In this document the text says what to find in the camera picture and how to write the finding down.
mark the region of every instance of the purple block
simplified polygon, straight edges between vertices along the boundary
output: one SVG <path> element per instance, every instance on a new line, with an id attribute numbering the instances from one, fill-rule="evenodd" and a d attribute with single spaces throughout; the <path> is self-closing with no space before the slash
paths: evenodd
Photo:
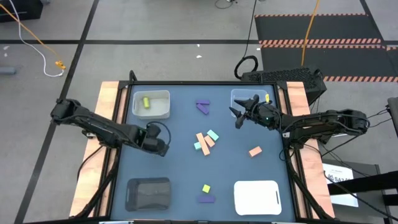
<path id="1" fill-rule="evenodd" d="M 210 104 L 210 101 L 208 101 L 208 100 L 197 100 L 197 104 L 202 104 L 202 105 L 209 105 Z"/>
<path id="2" fill-rule="evenodd" d="M 216 197 L 212 195 L 201 195 L 198 197 L 199 203 L 214 203 L 216 201 Z"/>
<path id="3" fill-rule="evenodd" d="M 203 105 L 201 104 L 197 104 L 197 108 L 202 111 L 205 115 L 207 115 L 209 113 L 209 110 L 207 108 L 205 108 Z"/>

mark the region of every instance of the light green block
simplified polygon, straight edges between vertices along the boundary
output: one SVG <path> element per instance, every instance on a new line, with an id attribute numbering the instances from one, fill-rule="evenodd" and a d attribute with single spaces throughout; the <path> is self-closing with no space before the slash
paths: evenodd
<path id="1" fill-rule="evenodd" d="M 203 186 L 203 189 L 202 189 L 202 191 L 204 191 L 204 192 L 208 193 L 208 192 L 210 191 L 210 186 L 209 186 L 209 185 L 207 185 L 207 184 L 205 184 L 205 185 Z"/>
<path id="2" fill-rule="evenodd" d="M 217 141 L 218 135 L 217 135 L 213 130 L 208 131 L 207 134 L 208 134 L 214 141 Z"/>
<path id="3" fill-rule="evenodd" d="M 194 146 L 195 146 L 195 149 L 196 149 L 196 150 L 201 149 L 200 142 L 196 142 L 196 143 L 194 144 Z"/>

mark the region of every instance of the white cutting board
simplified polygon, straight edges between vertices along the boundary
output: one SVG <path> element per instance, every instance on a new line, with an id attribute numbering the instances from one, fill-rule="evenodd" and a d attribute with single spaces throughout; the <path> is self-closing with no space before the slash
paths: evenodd
<path id="1" fill-rule="evenodd" d="M 273 180 L 237 181 L 234 201 L 238 215 L 279 215 L 282 211 L 278 184 Z"/>

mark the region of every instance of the gray floor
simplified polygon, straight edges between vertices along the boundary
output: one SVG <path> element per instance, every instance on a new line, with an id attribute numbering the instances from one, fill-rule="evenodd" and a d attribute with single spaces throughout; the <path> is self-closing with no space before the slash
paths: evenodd
<path id="1" fill-rule="evenodd" d="M 79 39 L 93 0 L 51 0 L 42 18 L 26 21 L 41 39 Z M 311 13 L 316 0 L 266 0 L 258 2 L 258 14 Z M 395 0 L 367 0 L 386 40 L 398 40 L 398 8 Z M 252 1 L 240 0 L 225 10 L 213 0 L 101 0 L 88 39 L 245 39 L 249 31 Z M 319 13 L 363 12 L 358 0 L 322 0 Z M 32 39 L 24 33 L 26 39 Z M 252 39 L 257 39 L 252 28 Z M 14 22 L 0 24 L 0 39 L 18 39 Z M 42 74 L 42 59 L 25 45 L 0 45 L 0 65 L 18 68 L 14 76 L 0 76 L 0 205 L 2 223 L 12 223 L 39 155 L 50 121 L 50 110 L 65 77 Z M 76 45 L 53 45 L 66 66 Z M 233 69 L 243 56 L 244 45 L 86 45 L 70 86 L 68 97 L 95 108 L 102 81 L 125 80 L 133 69 L 140 80 L 234 80 Z M 257 45 L 248 55 L 260 56 Z M 50 52 L 49 72 L 57 72 Z M 243 70 L 251 69 L 247 64 Z M 326 83 L 319 110 L 352 108 L 367 114 L 382 110 L 386 100 L 398 96 L 396 83 Z M 385 117 L 373 118 L 376 123 Z M 327 147 L 347 137 L 334 138 Z M 67 218 L 76 185 L 76 172 L 86 139 L 76 127 L 55 131 L 49 154 L 32 197 L 25 222 Z M 338 149 L 346 161 L 379 164 L 382 172 L 398 170 L 397 138 L 391 123 Z M 382 223 L 380 218 L 344 217 L 357 222 Z"/>

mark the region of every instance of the wooden table edge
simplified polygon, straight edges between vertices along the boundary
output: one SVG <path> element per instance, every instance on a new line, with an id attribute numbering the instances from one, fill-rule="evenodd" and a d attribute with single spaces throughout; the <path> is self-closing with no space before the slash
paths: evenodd
<path id="1" fill-rule="evenodd" d="M 99 91 L 98 100 L 96 104 L 95 113 L 104 116 L 108 119 L 112 118 L 116 95 L 118 92 L 119 82 L 103 82 Z M 307 103 L 307 97 L 302 82 L 287 82 L 287 92 L 289 95 L 290 105 L 292 113 L 295 116 L 309 114 L 310 109 Z M 126 103 L 127 89 L 122 90 L 121 102 L 118 111 L 117 122 L 121 122 L 123 116 L 123 108 Z M 286 104 L 284 101 L 283 91 L 279 91 L 280 103 L 282 105 L 282 111 L 286 112 Z M 307 142 L 308 145 L 318 149 L 316 140 L 311 139 Z M 89 139 L 87 141 L 85 155 L 83 160 L 88 157 L 95 149 L 99 147 L 96 139 Z M 331 205 L 330 195 L 326 184 L 326 178 L 323 176 L 322 160 L 319 153 L 315 152 L 309 147 L 301 149 L 302 164 L 305 173 L 305 180 L 307 187 L 317 202 L 327 212 L 327 214 L 334 217 L 333 207 Z M 101 170 L 103 167 L 105 156 L 105 150 L 101 150 L 97 155 L 91 158 L 87 164 L 82 168 L 80 172 L 80 178 L 76 185 L 75 196 L 73 198 L 72 206 L 70 209 L 70 216 L 79 213 L 87 202 L 91 199 L 93 194 L 98 188 L 101 176 Z M 114 151 L 111 153 L 110 162 L 113 162 Z M 300 210 L 300 216 L 305 218 L 305 207 L 303 195 L 296 186 L 298 208 Z M 103 195 L 101 208 L 99 211 L 100 215 L 106 213 L 106 202 L 109 197 L 109 186 Z"/>

